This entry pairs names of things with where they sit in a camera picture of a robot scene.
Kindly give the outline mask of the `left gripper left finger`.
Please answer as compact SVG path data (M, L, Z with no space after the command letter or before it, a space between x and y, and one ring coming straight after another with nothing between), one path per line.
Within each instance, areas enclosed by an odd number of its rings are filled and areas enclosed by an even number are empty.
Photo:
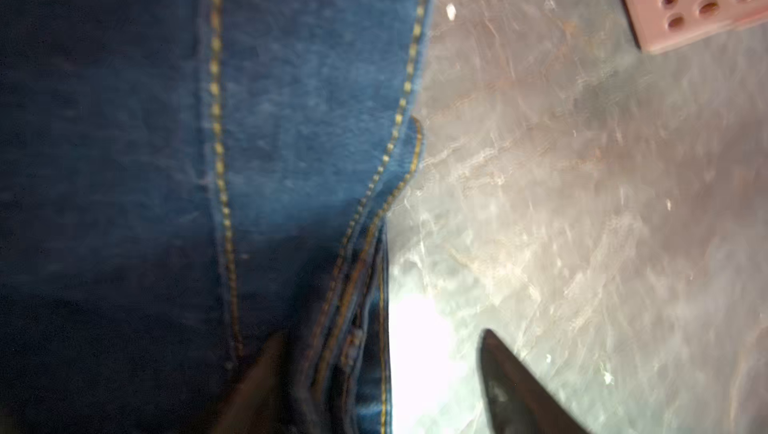
M209 428L210 433L280 433L287 334L272 335L249 369L240 377Z

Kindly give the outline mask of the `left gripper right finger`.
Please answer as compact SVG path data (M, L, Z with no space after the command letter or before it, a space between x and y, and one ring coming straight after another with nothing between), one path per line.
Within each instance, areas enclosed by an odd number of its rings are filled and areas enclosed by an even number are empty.
M480 335L478 366L493 433L586 433L491 329Z

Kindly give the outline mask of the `dark denim button skirt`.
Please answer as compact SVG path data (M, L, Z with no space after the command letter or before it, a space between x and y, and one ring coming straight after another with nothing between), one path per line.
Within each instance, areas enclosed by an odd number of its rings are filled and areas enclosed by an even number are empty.
M430 0L1 0L1 429L392 429L386 217Z

